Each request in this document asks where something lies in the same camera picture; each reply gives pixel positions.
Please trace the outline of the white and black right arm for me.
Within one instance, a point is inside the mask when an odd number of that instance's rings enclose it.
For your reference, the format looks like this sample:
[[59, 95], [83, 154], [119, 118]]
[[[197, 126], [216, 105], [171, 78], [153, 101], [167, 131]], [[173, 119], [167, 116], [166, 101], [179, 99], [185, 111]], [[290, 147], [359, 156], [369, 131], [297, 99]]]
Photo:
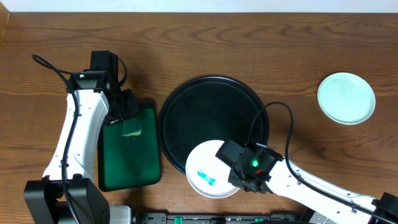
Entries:
[[397, 223], [397, 197], [357, 194], [308, 173], [264, 146], [243, 148], [233, 141], [217, 152], [231, 172], [228, 181], [246, 192], [292, 199], [335, 223]]

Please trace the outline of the mint green plate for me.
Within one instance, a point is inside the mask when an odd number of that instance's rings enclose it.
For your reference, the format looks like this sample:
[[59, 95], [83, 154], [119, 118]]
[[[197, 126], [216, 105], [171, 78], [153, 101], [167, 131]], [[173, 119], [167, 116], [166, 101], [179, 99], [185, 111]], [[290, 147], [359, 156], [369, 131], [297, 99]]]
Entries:
[[366, 121], [376, 107], [376, 96], [369, 83], [348, 72], [327, 76], [318, 87], [317, 100], [327, 117], [345, 125]]

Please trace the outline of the white stained plate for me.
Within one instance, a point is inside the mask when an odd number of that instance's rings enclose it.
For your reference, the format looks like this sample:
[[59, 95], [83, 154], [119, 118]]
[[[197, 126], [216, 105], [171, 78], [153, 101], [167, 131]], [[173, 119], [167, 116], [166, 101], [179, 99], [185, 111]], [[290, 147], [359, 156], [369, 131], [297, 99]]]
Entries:
[[226, 198], [239, 190], [228, 182], [231, 169], [216, 157], [223, 143], [222, 140], [205, 141], [196, 146], [187, 158], [187, 180], [204, 197]]

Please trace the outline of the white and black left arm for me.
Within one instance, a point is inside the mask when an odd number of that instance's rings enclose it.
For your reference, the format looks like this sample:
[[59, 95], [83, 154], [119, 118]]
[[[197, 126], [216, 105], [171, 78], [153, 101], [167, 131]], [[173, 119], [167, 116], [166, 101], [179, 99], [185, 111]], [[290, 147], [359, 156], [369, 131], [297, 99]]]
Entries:
[[127, 205], [110, 205], [93, 180], [104, 124], [118, 124], [131, 95], [117, 72], [86, 71], [66, 80], [67, 113], [53, 157], [24, 200], [35, 223], [132, 223]]

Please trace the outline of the green and yellow sponge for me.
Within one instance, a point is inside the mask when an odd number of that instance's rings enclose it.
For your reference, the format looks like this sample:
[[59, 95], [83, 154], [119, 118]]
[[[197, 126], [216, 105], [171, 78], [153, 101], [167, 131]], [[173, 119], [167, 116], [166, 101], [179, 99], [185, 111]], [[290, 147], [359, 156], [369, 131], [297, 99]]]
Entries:
[[142, 127], [138, 119], [132, 118], [125, 120], [122, 125], [121, 135], [124, 137], [139, 136], [142, 132]]

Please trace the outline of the round black tray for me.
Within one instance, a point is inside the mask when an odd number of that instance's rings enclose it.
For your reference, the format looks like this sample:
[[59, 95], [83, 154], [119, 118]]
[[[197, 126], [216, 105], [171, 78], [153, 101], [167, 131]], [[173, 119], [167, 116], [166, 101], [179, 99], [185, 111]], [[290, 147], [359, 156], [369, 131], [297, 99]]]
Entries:
[[164, 102], [158, 138], [168, 161], [181, 173], [191, 151], [209, 140], [267, 144], [269, 118], [260, 97], [243, 82], [207, 76], [175, 89]]

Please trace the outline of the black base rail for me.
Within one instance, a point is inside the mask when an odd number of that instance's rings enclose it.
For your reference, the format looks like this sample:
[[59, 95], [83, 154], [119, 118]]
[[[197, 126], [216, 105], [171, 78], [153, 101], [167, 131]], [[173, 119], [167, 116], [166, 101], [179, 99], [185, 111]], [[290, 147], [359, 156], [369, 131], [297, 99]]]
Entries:
[[143, 213], [143, 224], [257, 224], [257, 223], [308, 223], [299, 216], [277, 215], [168, 215], [166, 213]]

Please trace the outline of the green rectangular water tray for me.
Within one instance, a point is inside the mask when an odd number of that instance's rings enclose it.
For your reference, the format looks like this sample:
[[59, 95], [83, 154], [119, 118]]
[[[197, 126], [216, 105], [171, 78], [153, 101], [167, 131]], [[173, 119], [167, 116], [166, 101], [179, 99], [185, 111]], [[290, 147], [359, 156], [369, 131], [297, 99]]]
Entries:
[[133, 118], [142, 127], [139, 136], [122, 136], [123, 123], [101, 127], [98, 185], [104, 192], [152, 185], [161, 179], [155, 105], [141, 103]]

